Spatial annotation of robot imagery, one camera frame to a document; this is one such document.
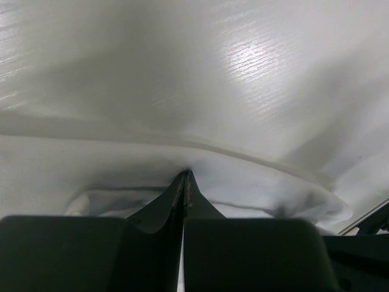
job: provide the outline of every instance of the screw hole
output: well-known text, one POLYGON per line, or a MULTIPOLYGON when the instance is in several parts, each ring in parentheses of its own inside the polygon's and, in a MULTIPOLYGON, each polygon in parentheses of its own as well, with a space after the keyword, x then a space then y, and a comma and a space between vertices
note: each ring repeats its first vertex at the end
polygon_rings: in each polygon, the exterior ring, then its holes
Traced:
POLYGON ((343 291, 350 291, 351 290, 351 282, 347 279, 340 279, 339 280, 339 286, 343 291))

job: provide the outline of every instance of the glossy white surface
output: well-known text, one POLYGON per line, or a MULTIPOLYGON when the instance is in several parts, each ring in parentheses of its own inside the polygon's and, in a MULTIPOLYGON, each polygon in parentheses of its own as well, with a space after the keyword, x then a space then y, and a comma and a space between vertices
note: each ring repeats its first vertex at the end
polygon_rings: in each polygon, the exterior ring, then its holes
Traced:
POLYGON ((388 197, 388 8, 2 0, 0 134, 211 149, 315 181, 358 217, 388 197))

